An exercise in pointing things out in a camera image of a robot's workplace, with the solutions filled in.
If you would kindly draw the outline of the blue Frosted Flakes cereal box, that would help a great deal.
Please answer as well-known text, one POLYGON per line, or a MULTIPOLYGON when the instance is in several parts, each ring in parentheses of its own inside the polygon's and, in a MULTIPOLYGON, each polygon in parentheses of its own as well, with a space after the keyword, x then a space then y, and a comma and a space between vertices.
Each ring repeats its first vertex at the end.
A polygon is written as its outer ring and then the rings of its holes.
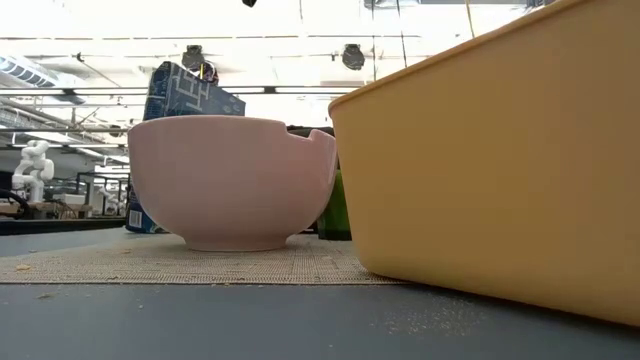
MULTIPOLYGON (((209 63, 197 66, 194 75, 180 65, 164 61, 151 74, 143 122, 186 115, 245 116, 246 103, 219 88, 209 63)), ((169 233, 145 211, 131 180, 125 228, 133 233, 169 233)))

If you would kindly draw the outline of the pink bowl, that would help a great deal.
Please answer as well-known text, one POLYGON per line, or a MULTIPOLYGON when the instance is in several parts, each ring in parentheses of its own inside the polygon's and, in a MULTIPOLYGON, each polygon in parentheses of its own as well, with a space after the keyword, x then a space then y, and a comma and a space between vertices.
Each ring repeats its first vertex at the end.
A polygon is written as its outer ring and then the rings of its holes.
POLYGON ((130 129, 128 149, 143 210, 199 251, 284 246, 322 213, 337 169, 333 136, 240 116, 144 121, 130 129))

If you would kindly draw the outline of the black ceiling device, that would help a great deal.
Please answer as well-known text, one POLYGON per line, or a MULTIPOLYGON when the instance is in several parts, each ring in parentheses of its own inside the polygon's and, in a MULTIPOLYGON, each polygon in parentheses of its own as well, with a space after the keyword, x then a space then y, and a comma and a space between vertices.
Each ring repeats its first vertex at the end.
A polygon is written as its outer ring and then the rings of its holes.
POLYGON ((181 63, 189 71, 199 71, 205 63, 202 46, 187 45, 186 50, 182 53, 181 63))
POLYGON ((359 44, 346 44, 341 60, 346 68, 353 71, 360 71, 365 64, 365 57, 359 44))

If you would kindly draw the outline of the green glass cup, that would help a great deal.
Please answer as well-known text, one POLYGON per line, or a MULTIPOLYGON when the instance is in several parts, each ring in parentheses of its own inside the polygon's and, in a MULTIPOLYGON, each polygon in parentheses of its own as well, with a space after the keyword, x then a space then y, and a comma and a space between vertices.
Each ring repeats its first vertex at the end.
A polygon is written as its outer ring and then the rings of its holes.
POLYGON ((351 231, 342 174, 336 171, 333 190, 324 211, 317 220, 318 236, 323 240, 350 241, 351 231))

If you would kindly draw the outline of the grey woven placemat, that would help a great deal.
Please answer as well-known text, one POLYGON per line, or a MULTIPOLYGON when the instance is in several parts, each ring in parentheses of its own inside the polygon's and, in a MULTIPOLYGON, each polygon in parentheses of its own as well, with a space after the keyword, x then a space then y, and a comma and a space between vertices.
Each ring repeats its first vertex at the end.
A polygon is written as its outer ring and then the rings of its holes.
POLYGON ((298 235, 258 252, 190 250, 174 235, 0 257, 0 284, 387 285, 349 242, 298 235))

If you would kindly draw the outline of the yellow plastic tray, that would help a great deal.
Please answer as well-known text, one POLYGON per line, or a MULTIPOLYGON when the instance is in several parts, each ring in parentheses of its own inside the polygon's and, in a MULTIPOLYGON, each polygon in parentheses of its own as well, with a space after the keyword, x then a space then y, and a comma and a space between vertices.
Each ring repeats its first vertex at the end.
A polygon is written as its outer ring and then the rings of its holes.
POLYGON ((367 270, 640 327, 640 0, 555 0, 329 114, 367 270))

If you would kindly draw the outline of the black table frame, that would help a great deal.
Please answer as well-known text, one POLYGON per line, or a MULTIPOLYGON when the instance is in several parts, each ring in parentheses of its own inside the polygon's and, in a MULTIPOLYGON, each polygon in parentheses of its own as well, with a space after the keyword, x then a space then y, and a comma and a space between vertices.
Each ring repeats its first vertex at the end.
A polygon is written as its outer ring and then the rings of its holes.
POLYGON ((9 220, 0 219, 0 236, 73 232, 119 228, 124 218, 9 220))

